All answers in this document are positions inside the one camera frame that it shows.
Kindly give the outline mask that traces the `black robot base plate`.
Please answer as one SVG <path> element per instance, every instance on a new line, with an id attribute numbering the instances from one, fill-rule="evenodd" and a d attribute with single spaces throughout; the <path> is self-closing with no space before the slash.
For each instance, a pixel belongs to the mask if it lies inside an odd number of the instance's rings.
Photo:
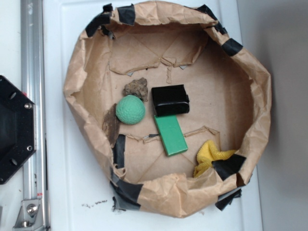
<path id="1" fill-rule="evenodd" d="M 35 104 L 6 77 L 0 77 L 0 183 L 35 152 Z"/>

